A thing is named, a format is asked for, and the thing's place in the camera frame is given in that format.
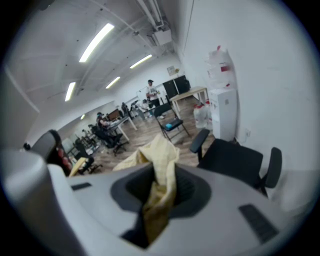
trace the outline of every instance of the desk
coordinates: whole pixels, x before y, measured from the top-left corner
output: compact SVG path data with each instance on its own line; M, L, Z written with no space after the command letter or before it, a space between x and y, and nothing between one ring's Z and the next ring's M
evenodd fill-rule
M201 97L200 97L200 93L204 93L204 96L206 99L208 99L208 92L207 92L207 88L206 87L201 87L201 86L196 86L196 87L193 87L190 89L190 91L187 91L185 93L181 93L179 95L176 95L174 97L172 97L170 99L170 101L173 103L173 108L175 110L175 113L176 115L178 116L179 119L181 119L180 117L180 108L179 108L179 105L178 105L178 101L179 100L182 100L184 98L187 98L187 97L190 97L194 94L197 94L198 95L198 98L199 98L199 101L201 102Z
M122 124L127 120L129 120L129 122L131 123L131 126L133 127L133 129L135 129L137 131L138 130L137 127L135 126L134 122L132 121L132 119L129 116L126 116L126 117L122 118L121 120L119 120L118 123L111 124L108 127L108 130L109 129L117 129L118 128L119 131L123 134L123 136L127 139L127 141L129 141L129 137L126 135L126 133L121 128Z

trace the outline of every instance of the ceiling light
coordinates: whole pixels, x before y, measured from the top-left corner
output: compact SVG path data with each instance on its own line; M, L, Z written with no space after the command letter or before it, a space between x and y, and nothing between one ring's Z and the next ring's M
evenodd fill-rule
M66 92L66 96L65 96L65 102L67 102L68 100L70 100L70 97L71 97L71 94L72 94L72 91L74 90L75 88L75 85L76 85L76 82L71 82L69 84L69 88L68 88L68 91Z
M114 85L114 83L116 82L116 81L118 81L120 79L120 76L118 76L116 79L114 79L111 83L109 83L109 85L106 87L106 89L108 89L108 88L110 88L111 86L113 86Z
M86 62L89 58L90 54L93 52L93 50L96 48L96 46L100 43L100 41L114 28L115 26L108 23L105 25L98 34L94 37L94 39L91 41L89 46L85 49L81 59L79 62Z
M136 66L138 66L140 63L146 61L147 59L150 59L152 57L151 54L149 54L147 57L144 57L143 59L140 59L137 63L133 64L130 69L135 68Z

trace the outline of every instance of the beige fabric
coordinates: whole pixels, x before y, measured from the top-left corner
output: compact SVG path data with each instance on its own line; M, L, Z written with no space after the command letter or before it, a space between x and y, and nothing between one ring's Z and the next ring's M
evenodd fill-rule
M75 163L74 167L72 168L69 177L72 177L76 175L76 173L79 171L80 167L86 162L87 158L80 157L80 159Z
M148 200L142 209L150 244L168 224L168 214L176 198L175 162L179 159L179 153L180 149L159 133L113 169L118 171L147 162L153 164L156 182L152 183Z

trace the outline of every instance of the white wall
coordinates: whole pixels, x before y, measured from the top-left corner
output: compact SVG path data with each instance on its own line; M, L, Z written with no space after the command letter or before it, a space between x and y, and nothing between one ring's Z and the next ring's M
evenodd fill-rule
M180 71L176 75L169 76L167 68L172 65L175 68L180 68ZM152 79L154 85L157 86L182 75L183 69L181 69L178 57L169 54L151 62L140 64L135 68L132 75L122 81L120 80L108 90L100 90L99 92L84 90L79 95L73 95L67 102L65 102L64 94L55 96L39 104L40 114L27 135L27 140L32 145L48 130L59 130L73 120L80 118L83 114L106 103L114 102L112 109L115 110L115 106L120 106L122 102L128 102L135 98L137 96L136 92L148 85L149 79ZM100 111L106 114L112 110L108 107L106 109L102 108Z
M1 147L22 148L39 110L21 90L7 67L1 76Z
M82 91L80 95L73 95L71 99L65 102L64 94L62 97L53 97L40 104L39 116L35 120L27 139L32 145L37 139L50 129L59 130L66 124L96 109L101 105L110 103L114 96L109 91Z
M105 105L97 107L87 113L85 113L84 118L81 120L80 117L66 124L58 130L58 133L62 140L69 138L72 142L76 140L76 135L81 138L85 134L82 132L83 129L90 131L88 125L94 125L97 121L97 113L101 112L103 114L109 114L116 110L115 102L109 102Z
M320 170L319 63L306 32L271 0L164 0L163 6L192 86L209 84L205 58L227 47L239 94L237 137L263 153L262 172L271 148L281 149L280 181L268 193L296 214L310 202Z
M167 71L167 68L170 66L180 69L179 73L170 76ZM135 69L134 75L128 77L125 81L121 81L120 79L118 83L111 87L112 93L114 93L116 100L120 104L122 102L130 102L130 100L137 97L137 91L148 86L149 79L154 81L154 86L158 86L177 78L177 76L182 76L184 73L178 57L173 54L163 56L151 63L142 63Z

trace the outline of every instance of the folding chair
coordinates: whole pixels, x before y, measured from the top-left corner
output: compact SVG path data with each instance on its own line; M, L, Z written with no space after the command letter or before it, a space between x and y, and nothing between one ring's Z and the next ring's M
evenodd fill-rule
M174 113L174 116L175 118L171 121L171 122L167 122L167 124L170 124L171 127L168 128L167 126L165 125L162 125L159 120L158 120L158 117L161 116L164 112L167 112L167 111L172 111ZM188 133L187 129L185 128L185 126L183 125L184 121L179 119L178 116L176 115L176 113L174 112L174 110L171 108L170 104L166 103L166 104L163 104L163 105L160 105L160 106L157 106L155 109L154 109L154 116L155 116L155 119L157 120L160 128L161 128L161 131L163 133L163 136L164 137L167 137L168 140L171 142L171 139L175 136L177 136L179 133L183 132L183 130L179 131L177 134L175 134L174 136L172 137L169 137L167 132L171 132L173 129L175 128L178 128L179 130L179 126L182 126L183 129L185 130L186 134L188 134L188 136L190 137L190 134Z

